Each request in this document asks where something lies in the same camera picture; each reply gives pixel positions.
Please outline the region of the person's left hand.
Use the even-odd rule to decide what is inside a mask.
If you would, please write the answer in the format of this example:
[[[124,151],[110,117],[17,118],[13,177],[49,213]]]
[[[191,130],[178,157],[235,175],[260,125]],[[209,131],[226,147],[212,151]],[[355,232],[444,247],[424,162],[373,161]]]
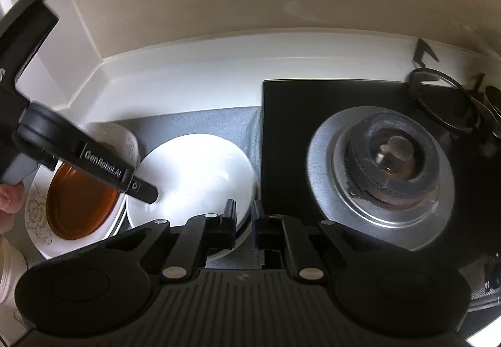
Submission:
[[[0,232],[4,234],[13,228],[16,214],[21,210],[25,198],[25,185],[2,184],[0,186]]]

